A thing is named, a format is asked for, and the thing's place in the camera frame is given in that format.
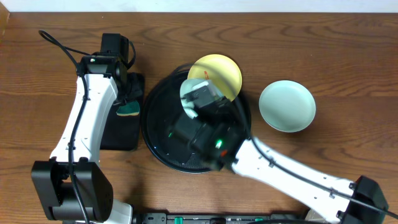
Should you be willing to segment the yellow plate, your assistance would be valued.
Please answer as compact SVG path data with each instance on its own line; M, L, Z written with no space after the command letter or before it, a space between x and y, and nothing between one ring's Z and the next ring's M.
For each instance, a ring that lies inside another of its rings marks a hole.
M227 99L239 94L243 78L238 65L229 57L210 54L198 59L188 72L188 79L211 80Z

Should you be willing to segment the green yellow sponge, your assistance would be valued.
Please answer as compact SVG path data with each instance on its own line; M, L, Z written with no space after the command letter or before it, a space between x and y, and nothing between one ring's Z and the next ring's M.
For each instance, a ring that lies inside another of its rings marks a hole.
M137 116L140 113L140 104L137 101L128 102L123 106L120 106L116 114L118 116Z

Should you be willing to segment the mint green plate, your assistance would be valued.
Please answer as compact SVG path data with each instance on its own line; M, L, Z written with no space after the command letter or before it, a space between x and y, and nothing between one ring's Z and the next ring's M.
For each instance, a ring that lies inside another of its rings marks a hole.
M223 98L224 94L211 80L186 79L180 87L180 100L183 110L191 119L198 116L201 107L208 106Z
M313 95L303 85L279 80L262 91L259 111L269 126L285 133L295 133L312 123L317 107Z

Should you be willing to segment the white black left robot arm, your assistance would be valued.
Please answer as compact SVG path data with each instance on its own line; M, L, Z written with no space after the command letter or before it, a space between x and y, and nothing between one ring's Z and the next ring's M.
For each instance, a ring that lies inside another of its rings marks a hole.
M61 139L32 181L45 216L71 223L132 223L134 207L114 198L100 169L100 151L135 150L144 77L118 59L84 56L76 97Z

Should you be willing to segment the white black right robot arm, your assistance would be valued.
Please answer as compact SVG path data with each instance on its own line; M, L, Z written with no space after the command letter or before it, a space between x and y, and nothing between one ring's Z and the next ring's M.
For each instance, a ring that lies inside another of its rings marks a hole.
M322 173L254 137L239 98L230 101L219 90L203 86L182 87L180 99L183 111L169 136L184 142L211 170L227 168L270 185L328 223L382 223L391 214L374 180Z

